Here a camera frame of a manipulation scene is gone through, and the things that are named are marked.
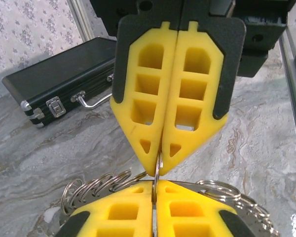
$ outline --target gray marble countertop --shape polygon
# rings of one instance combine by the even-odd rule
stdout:
[[[0,237],[46,237],[74,178],[143,168],[109,104],[37,129],[11,96],[0,98]],[[253,78],[238,78],[227,125],[164,179],[235,185],[296,237],[296,128],[278,45]]]

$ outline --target stack of key rings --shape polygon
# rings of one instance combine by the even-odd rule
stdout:
[[[162,165],[162,155],[158,155],[155,177],[154,180],[151,180],[151,201],[153,204],[157,201],[156,187]],[[112,173],[107,173],[98,179],[92,179],[86,183],[83,183],[80,179],[69,182],[61,198],[62,216],[60,224],[65,223],[77,208],[135,185],[142,181],[147,176],[147,173],[143,172],[132,178],[131,175],[131,171],[126,170],[116,176]],[[268,211],[251,197],[242,194],[236,187],[215,180],[199,180],[196,183],[170,182],[234,208],[238,216],[246,223],[255,236],[280,237],[280,233],[274,228],[272,221],[269,219],[270,214]]]

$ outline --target metal ring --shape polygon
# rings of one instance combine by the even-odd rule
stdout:
[[[135,182],[138,182],[139,180],[141,180],[142,178],[145,178],[148,174],[146,172],[142,172],[136,176],[134,176],[133,178],[131,179],[128,179],[128,180],[125,180],[124,182],[122,183],[119,183],[118,185],[116,185],[114,187],[114,192],[117,192],[119,191],[119,189],[123,189],[124,187],[127,187],[129,185],[131,185],[132,183],[135,183]]]
[[[69,183],[66,185],[66,187],[65,187],[65,189],[64,189],[64,191],[63,191],[63,194],[62,194],[62,196],[61,196],[61,201],[60,201],[60,203],[61,203],[61,210],[62,210],[62,212],[63,212],[66,216],[69,216],[69,215],[70,215],[70,213],[66,210],[66,207],[65,207],[66,198],[67,198],[67,195],[68,195],[68,193],[69,193],[69,190],[70,190],[71,186],[73,186],[74,183],[76,183],[76,182],[79,182],[79,183],[80,183],[80,185],[78,185],[78,186],[75,185],[76,187],[80,187],[80,186],[83,184],[83,182],[82,182],[81,179],[74,179],[74,180],[72,180],[71,182],[69,182]]]
[[[257,205],[254,209],[248,209],[248,211],[258,219],[268,219],[270,217],[270,213],[260,205]]]
[[[209,192],[204,192],[203,195],[209,197],[209,198],[213,198],[216,200],[233,200],[233,201],[238,201],[241,197],[241,193],[240,191],[227,183],[221,182],[221,181],[216,181],[216,180],[199,180],[196,182],[199,185],[202,186],[208,186],[208,185],[215,185],[218,186],[217,188],[212,188],[210,187],[212,190],[216,190],[218,192],[222,192],[226,195],[217,195],[217,194],[213,194],[213,193],[209,193]]]
[[[126,171],[123,171],[122,173],[119,173],[118,175],[112,177],[111,179],[109,179],[108,181],[103,183],[98,189],[96,189],[94,191],[94,193],[92,195],[95,197],[99,197],[100,193],[105,188],[109,187],[110,185],[113,185],[116,182],[121,182],[121,181],[127,180],[131,175],[132,175],[132,172],[129,169]]]
[[[264,219],[261,221],[263,224],[269,226],[270,228],[273,228],[273,222],[271,222],[269,219]]]
[[[74,200],[75,198],[81,194],[81,192],[83,192],[83,190],[88,187],[90,184],[92,184],[93,182],[97,181],[98,179],[91,179],[90,181],[82,184],[79,188],[76,189],[76,191],[73,193],[72,198],[69,202],[69,206],[70,207],[74,207]]]
[[[85,197],[87,196],[87,194],[93,189],[95,188],[98,184],[99,184],[99,187],[101,187],[103,185],[103,182],[104,180],[108,179],[110,180],[111,178],[113,177],[113,173],[107,173],[107,174],[104,174],[102,175],[99,179],[95,180],[94,182],[92,182],[90,185],[88,185],[88,187],[83,191],[83,193],[81,194],[81,197],[79,199],[79,201],[83,201],[84,202],[84,199]]]
[[[265,229],[266,231],[268,231],[270,234],[272,234],[272,236],[274,236],[274,237],[281,236],[280,232],[278,230],[274,229],[273,227],[269,227],[268,225],[266,225],[264,223],[261,223],[261,225],[262,225],[262,228]]]
[[[240,199],[238,201],[235,201],[235,205],[239,206],[240,208],[242,207],[255,208],[258,206],[257,202],[253,198],[245,194],[241,194]]]
[[[152,191],[151,191],[151,201],[153,204],[156,204],[157,202],[157,183],[159,181],[159,172],[162,167],[163,167],[162,152],[158,152],[157,161],[156,161],[156,170],[154,174],[154,180],[152,183]]]

